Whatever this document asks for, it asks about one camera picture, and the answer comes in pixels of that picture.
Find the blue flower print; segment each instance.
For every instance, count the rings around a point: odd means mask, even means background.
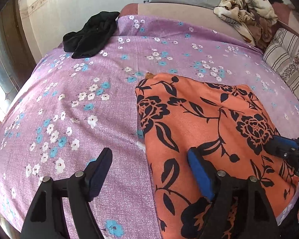
[[[104,83],[102,83],[101,87],[102,87],[103,89],[109,89],[109,88],[111,87],[111,85],[110,85],[109,82],[104,82]]]
[[[88,69],[89,69],[89,68],[88,68],[88,65],[85,64],[85,65],[83,65],[82,72],[85,72],[85,71],[88,70]]]
[[[136,76],[143,76],[144,74],[142,72],[136,72],[135,75]]]
[[[136,134],[139,138],[144,139],[144,134],[143,134],[143,131],[141,129],[138,129]]]
[[[37,141],[38,144],[40,144],[42,142],[42,139],[43,139],[43,135],[39,134],[35,140]]]
[[[94,162],[94,161],[96,161],[96,158],[92,158],[92,159],[90,159],[90,160],[86,163],[86,166],[88,166],[90,162]]]
[[[173,74],[173,73],[177,73],[177,70],[176,69],[171,69],[171,70],[168,70],[168,72]]]
[[[101,95],[102,93],[103,93],[103,89],[98,89],[97,91],[96,91],[96,95]]]
[[[56,156],[56,154],[58,153],[58,148],[57,147],[53,147],[50,151],[50,157],[53,158]]]
[[[50,119],[43,121],[43,126],[47,127],[50,124],[50,121],[51,121]]]
[[[134,77],[134,76],[128,77],[128,82],[135,82],[135,81],[136,81],[136,77]]]
[[[124,234],[122,226],[119,225],[115,220],[107,220],[105,227],[111,235],[121,237]]]
[[[66,142],[67,142],[67,137],[61,137],[58,143],[59,147],[60,148],[64,147]]]
[[[90,103],[90,104],[85,105],[84,108],[83,108],[83,110],[85,110],[85,111],[90,111],[90,110],[92,110],[93,108],[94,108],[93,104]]]

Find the metal screw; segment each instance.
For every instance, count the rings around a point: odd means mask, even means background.
[[[75,177],[82,177],[83,174],[84,174],[83,171],[77,171],[74,175],[75,175]]]
[[[257,178],[255,176],[250,176],[249,179],[252,181],[252,182],[257,182]]]
[[[42,181],[43,182],[48,182],[50,180],[50,176],[44,176]]]
[[[226,175],[226,172],[223,171],[223,170],[219,170],[219,171],[217,172],[217,175],[220,176],[220,177],[224,177],[224,176]]]

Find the striped cushion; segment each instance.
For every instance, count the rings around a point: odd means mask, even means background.
[[[263,60],[281,76],[299,100],[299,37],[280,28]]]

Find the folded orange fabric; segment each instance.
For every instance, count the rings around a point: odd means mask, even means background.
[[[164,239],[195,238],[211,210],[188,165],[190,147],[203,144],[202,157],[217,170],[242,179],[256,176],[275,216],[288,205],[299,178],[285,161],[265,152],[263,145],[279,133],[248,86],[160,73],[142,80],[136,95]],[[235,200],[223,238],[231,235]]]

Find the bedsheet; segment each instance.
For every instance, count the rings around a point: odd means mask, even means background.
[[[260,50],[212,29],[163,18],[130,15],[117,24],[92,58],[74,60],[62,45],[46,55],[0,125],[0,212],[19,231],[43,176],[70,177],[109,147],[112,166],[90,203],[104,236],[161,238],[164,227],[158,225],[137,121],[135,87],[146,72],[247,84],[280,134],[299,137],[299,102]],[[286,193],[297,197],[298,191],[299,186]],[[64,209],[69,234],[77,238],[66,200]]]

